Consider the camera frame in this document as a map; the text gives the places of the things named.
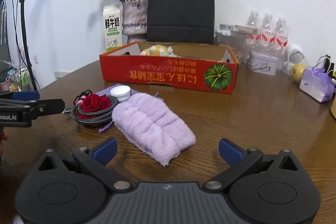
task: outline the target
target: small white fan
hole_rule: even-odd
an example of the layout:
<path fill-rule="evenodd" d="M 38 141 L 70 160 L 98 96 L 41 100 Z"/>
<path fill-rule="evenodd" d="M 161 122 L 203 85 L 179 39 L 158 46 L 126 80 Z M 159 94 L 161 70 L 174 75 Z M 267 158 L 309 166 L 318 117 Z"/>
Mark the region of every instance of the small white fan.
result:
<path fill-rule="evenodd" d="M 284 63 L 286 71 L 290 72 L 291 68 L 304 59 L 302 48 L 297 44 L 290 44 L 287 49 L 287 61 Z"/>

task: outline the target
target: water bottle label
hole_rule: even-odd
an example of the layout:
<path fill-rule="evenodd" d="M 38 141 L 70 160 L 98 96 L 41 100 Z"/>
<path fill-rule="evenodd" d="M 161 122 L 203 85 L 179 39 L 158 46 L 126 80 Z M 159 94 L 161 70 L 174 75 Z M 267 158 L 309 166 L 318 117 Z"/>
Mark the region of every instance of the water bottle label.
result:
<path fill-rule="evenodd" d="M 267 41 L 269 43 L 274 43 L 275 34 L 274 32 L 264 30 L 261 35 L 261 40 Z"/>
<path fill-rule="evenodd" d="M 249 39 L 260 40 L 260 35 L 249 34 Z"/>
<path fill-rule="evenodd" d="M 285 37 L 284 35 L 277 35 L 276 37 L 276 43 L 280 46 L 287 46 L 288 43 L 288 37 Z"/>

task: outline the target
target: bottle cap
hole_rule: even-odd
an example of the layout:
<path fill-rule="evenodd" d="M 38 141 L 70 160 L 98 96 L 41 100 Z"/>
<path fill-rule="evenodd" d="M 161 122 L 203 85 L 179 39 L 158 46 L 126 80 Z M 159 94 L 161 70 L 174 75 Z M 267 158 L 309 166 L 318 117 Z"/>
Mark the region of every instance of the bottle cap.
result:
<path fill-rule="evenodd" d="M 127 85 L 119 85 L 111 89 L 110 94 L 122 102 L 131 96 L 131 88 Z"/>

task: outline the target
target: black paper bag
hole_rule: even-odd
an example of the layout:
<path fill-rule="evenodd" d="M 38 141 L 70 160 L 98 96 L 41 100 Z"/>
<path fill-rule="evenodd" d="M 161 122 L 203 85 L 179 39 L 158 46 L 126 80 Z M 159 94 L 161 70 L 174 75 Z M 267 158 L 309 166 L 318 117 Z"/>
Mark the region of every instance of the black paper bag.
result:
<path fill-rule="evenodd" d="M 214 0 L 148 0 L 147 40 L 213 44 Z"/>

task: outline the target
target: purple drawstring pouch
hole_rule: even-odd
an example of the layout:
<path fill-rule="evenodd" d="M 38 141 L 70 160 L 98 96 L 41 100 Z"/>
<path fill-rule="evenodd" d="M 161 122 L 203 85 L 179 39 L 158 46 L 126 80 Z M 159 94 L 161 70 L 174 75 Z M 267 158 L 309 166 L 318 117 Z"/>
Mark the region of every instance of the purple drawstring pouch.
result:
<path fill-rule="evenodd" d="M 310 68 L 303 71 L 300 89 L 320 103 L 329 101 L 335 85 L 324 68 Z"/>

